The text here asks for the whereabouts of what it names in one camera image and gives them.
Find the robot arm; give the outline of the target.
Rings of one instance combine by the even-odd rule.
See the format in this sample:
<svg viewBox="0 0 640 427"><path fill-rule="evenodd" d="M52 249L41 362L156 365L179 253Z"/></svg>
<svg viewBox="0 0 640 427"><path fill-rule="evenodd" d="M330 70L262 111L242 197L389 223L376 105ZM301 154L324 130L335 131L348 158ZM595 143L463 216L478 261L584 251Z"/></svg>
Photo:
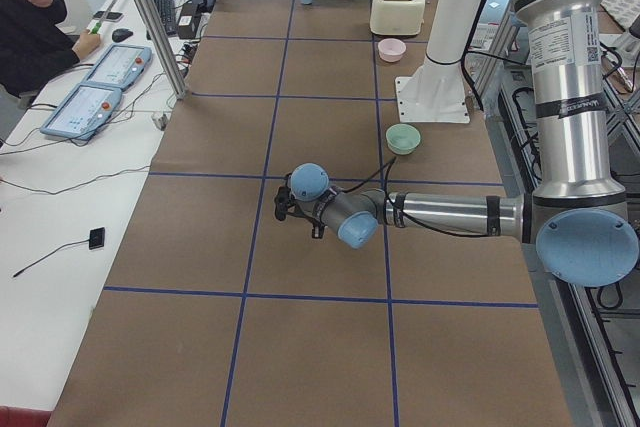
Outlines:
<svg viewBox="0 0 640 427"><path fill-rule="evenodd" d="M626 192L610 173L597 7L602 0L513 0L528 29L542 179L530 195L459 197L344 190L313 163L278 190L275 216L312 224L352 248L381 224L456 237L511 236L535 246L544 267L579 286L630 273L639 240Z"/></svg>

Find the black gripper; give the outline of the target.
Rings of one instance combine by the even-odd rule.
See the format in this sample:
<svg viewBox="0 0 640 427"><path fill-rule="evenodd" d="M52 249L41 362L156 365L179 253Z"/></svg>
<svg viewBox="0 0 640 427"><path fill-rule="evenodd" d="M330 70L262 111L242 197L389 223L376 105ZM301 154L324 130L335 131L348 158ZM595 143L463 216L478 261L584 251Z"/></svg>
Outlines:
<svg viewBox="0 0 640 427"><path fill-rule="evenodd" d="M289 187L289 179L291 173L287 173L284 177L284 183L278 188L276 196L274 198L275 218L283 222L288 216L295 218L303 218L312 225L311 236L313 239L322 239L324 236L324 227L320 225L320 222L313 217L306 214L294 199L292 190Z"/></svg>

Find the person's hand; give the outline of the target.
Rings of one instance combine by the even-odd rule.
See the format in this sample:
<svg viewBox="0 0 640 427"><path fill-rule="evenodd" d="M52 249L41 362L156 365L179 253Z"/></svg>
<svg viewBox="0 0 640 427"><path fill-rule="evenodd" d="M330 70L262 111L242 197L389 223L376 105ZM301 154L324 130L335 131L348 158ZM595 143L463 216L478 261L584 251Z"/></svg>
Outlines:
<svg viewBox="0 0 640 427"><path fill-rule="evenodd" d="M77 56L78 60L84 60L92 52L101 46L101 35L97 33L91 33L89 30L85 30L79 36L72 46L72 51Z"/></svg>

